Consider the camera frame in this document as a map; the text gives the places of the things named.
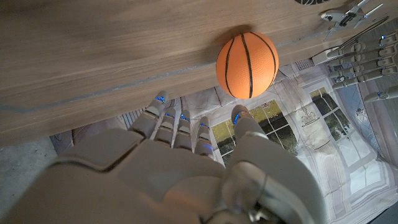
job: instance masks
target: orange basketball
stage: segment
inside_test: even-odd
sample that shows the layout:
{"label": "orange basketball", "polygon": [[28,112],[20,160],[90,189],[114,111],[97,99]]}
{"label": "orange basketball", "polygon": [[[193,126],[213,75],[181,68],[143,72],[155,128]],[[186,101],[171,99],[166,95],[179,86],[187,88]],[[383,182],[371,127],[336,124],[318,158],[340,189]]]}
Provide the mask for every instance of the orange basketball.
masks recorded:
{"label": "orange basketball", "polygon": [[230,40],[218,54],[216,74],[229,95],[248,99],[263,93],[274,81],[278,54],[263,34],[248,32]]}

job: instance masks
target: cable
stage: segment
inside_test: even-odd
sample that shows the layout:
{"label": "cable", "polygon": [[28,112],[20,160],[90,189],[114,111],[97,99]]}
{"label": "cable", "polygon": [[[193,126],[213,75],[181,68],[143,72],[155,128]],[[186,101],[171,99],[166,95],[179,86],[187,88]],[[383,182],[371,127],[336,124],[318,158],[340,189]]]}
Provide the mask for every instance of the cable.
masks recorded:
{"label": "cable", "polygon": [[386,16],[383,19],[381,19],[380,21],[377,21],[376,23],[370,25],[368,28],[366,28],[365,30],[362,30],[360,33],[354,35],[352,38],[348,39],[346,42],[344,42],[343,44],[341,44],[338,49],[342,49],[343,47],[347,47],[349,45],[354,44],[363,34],[369,32],[370,30],[375,29],[376,27],[378,27],[379,25],[381,25],[383,22],[386,22],[390,17]]}

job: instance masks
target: black seam line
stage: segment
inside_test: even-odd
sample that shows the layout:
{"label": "black seam line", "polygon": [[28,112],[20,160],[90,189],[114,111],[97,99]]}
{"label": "black seam line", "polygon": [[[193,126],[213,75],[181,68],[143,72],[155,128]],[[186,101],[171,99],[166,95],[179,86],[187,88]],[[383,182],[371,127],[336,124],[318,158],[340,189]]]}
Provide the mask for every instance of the black seam line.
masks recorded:
{"label": "black seam line", "polygon": [[253,35],[255,35],[256,37],[260,38],[260,39],[267,45],[267,47],[269,48],[269,50],[271,51],[272,58],[274,58],[274,77],[272,78],[272,81],[271,81],[271,84],[272,84],[272,82],[274,82],[274,79],[275,79],[276,73],[277,73],[277,72],[276,72],[276,61],[275,61],[274,52],[272,51],[271,47],[267,44],[267,42],[266,42],[263,38],[261,38],[259,35],[255,34],[255,33],[253,33],[253,32],[250,32],[250,33],[253,34]]}
{"label": "black seam line", "polygon": [[231,90],[229,89],[228,81],[226,79],[226,74],[227,74],[227,71],[228,71],[229,52],[231,51],[232,45],[234,44],[234,40],[235,40],[235,37],[232,39],[232,43],[231,43],[231,46],[229,46],[228,53],[226,54],[226,60],[225,60],[225,83],[226,83],[226,87],[227,87],[229,93],[233,97],[235,97],[235,96],[231,93]]}
{"label": "black seam line", "polygon": [[242,37],[242,42],[243,42],[244,49],[246,51],[246,57],[248,58],[249,74],[250,74],[250,94],[249,94],[249,98],[251,98],[251,96],[253,94],[253,75],[252,75],[252,71],[251,71],[250,55],[249,55],[248,47],[246,45],[246,41],[244,41],[243,34],[241,34],[241,37]]}

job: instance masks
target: wood grain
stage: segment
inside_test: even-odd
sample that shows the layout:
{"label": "wood grain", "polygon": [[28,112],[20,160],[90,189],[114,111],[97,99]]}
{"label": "wood grain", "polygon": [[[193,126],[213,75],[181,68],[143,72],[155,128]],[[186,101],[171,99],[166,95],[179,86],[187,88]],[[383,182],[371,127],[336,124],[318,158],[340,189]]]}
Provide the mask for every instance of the wood grain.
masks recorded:
{"label": "wood grain", "polygon": [[[370,11],[381,0],[370,1]],[[395,17],[385,2],[372,18]],[[215,60],[231,37],[269,36],[285,65],[341,44],[323,42],[319,13],[346,7],[295,1],[5,1],[0,6],[0,144],[30,141],[217,85]],[[316,37],[304,38],[312,34]]]}

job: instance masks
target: blue led light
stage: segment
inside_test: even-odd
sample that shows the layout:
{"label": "blue led light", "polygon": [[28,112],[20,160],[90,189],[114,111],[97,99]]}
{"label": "blue led light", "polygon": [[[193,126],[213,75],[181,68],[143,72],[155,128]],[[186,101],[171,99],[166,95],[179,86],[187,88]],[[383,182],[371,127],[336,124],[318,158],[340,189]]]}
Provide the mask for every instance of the blue led light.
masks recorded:
{"label": "blue led light", "polygon": [[189,121],[188,118],[185,118],[185,117],[184,117],[184,114],[181,114],[181,119],[184,119],[185,121]]}
{"label": "blue led light", "polygon": [[201,123],[200,126],[204,126],[204,127],[210,128],[208,125],[205,125],[203,123]]}
{"label": "blue led light", "polygon": [[161,96],[161,97],[155,97],[155,100],[160,100],[161,102],[163,102],[164,103],[164,97],[163,96]]}
{"label": "blue led light", "polygon": [[165,114],[165,116],[171,117],[173,119],[175,119],[175,114],[173,114],[173,116],[169,115],[169,114]]}
{"label": "blue led light", "polygon": [[239,113],[235,116],[234,124],[236,124],[236,120],[238,120],[238,118],[239,118]]}
{"label": "blue led light", "polygon": [[208,148],[208,149],[213,150],[213,147],[212,147],[212,146],[209,146],[209,145],[207,145],[207,144],[204,144],[203,146],[205,146],[205,147]]}

